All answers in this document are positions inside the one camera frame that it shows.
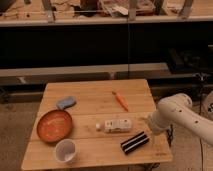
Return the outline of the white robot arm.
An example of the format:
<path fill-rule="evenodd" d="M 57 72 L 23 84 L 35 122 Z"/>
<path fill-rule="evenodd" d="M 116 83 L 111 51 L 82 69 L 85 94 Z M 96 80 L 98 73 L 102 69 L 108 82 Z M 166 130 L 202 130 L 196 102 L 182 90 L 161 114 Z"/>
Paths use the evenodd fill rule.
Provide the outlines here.
<path fill-rule="evenodd" d="M 154 135 L 164 132 L 174 122 L 213 146 L 213 121 L 192 110 L 192 99 L 178 93 L 159 100 L 156 110 L 147 118 L 147 124 Z"/>

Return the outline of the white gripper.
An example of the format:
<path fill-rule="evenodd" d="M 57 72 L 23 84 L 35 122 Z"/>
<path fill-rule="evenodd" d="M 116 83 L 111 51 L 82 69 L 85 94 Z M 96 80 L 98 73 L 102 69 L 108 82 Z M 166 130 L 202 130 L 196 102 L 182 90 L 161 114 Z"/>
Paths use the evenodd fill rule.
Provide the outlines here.
<path fill-rule="evenodd" d="M 158 113 L 153 113 L 147 118 L 147 125 L 154 135 L 159 135 L 164 131 L 161 119 Z"/>

